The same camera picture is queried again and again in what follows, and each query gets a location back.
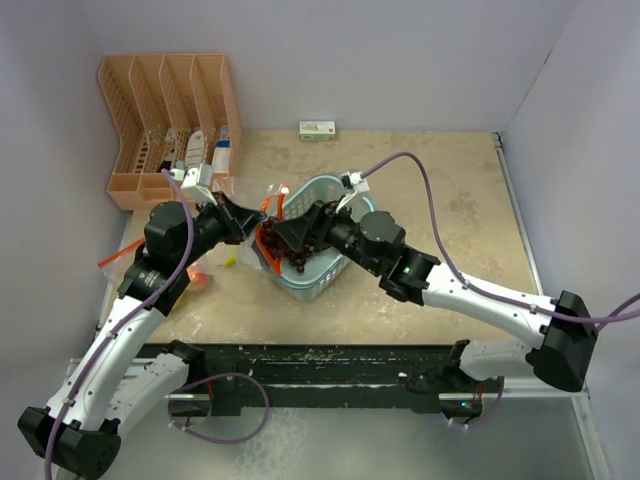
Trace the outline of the dark grape bunch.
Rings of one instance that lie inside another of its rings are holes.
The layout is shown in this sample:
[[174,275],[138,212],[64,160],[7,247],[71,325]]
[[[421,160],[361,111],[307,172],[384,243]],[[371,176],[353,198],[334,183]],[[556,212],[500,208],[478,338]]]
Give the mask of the dark grape bunch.
[[314,247],[313,239],[311,239],[306,243],[301,252],[293,252],[274,232],[274,225],[279,221],[281,221],[281,218],[268,216],[258,227],[255,240],[259,251],[276,274],[282,274],[282,267],[284,265],[289,265],[293,267],[296,272],[303,273],[305,264],[310,258],[318,255],[320,250]]

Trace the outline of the yellow banana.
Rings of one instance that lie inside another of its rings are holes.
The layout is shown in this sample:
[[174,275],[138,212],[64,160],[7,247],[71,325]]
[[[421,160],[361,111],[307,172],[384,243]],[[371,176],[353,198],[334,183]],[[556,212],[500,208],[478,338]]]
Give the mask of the yellow banana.
[[233,246],[229,252],[229,255],[224,259],[222,265],[225,268],[230,268],[237,263],[237,247]]

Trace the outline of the peach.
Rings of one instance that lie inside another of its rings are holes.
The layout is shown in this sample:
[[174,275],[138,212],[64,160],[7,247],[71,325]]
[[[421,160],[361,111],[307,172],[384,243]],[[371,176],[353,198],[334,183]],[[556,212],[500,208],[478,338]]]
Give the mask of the peach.
[[200,292],[207,288],[210,282],[210,276],[195,267],[187,269],[189,277],[188,289],[194,292]]

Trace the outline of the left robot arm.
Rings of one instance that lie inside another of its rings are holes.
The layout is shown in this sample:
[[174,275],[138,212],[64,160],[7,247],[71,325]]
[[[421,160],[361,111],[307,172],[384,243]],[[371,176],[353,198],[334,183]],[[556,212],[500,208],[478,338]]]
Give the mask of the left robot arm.
[[161,353],[131,381],[124,376],[190,282],[187,269],[217,244],[238,245],[264,221],[265,212],[241,207],[222,192],[191,215],[184,202],[156,205],[145,242],[126,271],[99,334],[68,380],[43,408],[28,407],[18,428],[45,460],[45,476],[58,466],[82,479],[102,477],[123,439],[166,395],[202,387],[200,350],[180,344]]

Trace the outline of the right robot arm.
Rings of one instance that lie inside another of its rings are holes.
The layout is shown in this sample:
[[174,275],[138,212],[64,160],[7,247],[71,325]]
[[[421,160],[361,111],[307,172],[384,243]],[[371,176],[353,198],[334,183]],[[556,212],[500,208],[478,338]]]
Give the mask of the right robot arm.
[[354,221],[349,213],[316,202],[273,230],[296,252],[334,248],[377,277],[380,288],[399,302],[457,312],[512,335],[510,341],[457,342],[444,369],[452,389],[529,374],[562,391],[583,389],[598,333],[580,296],[532,295],[463,275],[407,245],[405,230],[386,211]]

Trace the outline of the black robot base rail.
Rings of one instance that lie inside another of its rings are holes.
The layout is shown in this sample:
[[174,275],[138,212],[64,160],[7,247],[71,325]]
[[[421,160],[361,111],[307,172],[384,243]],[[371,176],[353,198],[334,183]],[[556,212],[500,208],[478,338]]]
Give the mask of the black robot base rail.
[[134,358],[145,370],[163,354],[186,360],[190,392],[172,395],[189,408],[237,416],[244,408],[408,409],[480,415],[500,390],[456,365],[462,346],[146,344]]

